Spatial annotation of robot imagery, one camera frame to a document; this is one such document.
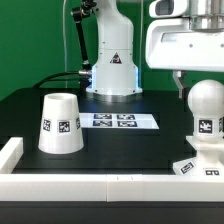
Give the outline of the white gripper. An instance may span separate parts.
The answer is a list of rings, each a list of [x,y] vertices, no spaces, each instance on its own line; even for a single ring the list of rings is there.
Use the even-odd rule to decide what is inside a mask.
[[[197,32],[186,18],[153,21],[147,30],[145,59],[150,68],[224,72],[224,31]],[[183,72],[174,71],[183,98]]]

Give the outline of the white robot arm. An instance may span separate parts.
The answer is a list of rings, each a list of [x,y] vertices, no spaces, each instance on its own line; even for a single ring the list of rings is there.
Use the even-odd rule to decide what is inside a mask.
[[[117,0],[95,0],[98,60],[87,92],[120,102],[142,92],[133,62],[133,24],[117,9]],[[153,0],[153,22],[146,35],[145,59],[153,69],[224,72],[224,0]]]

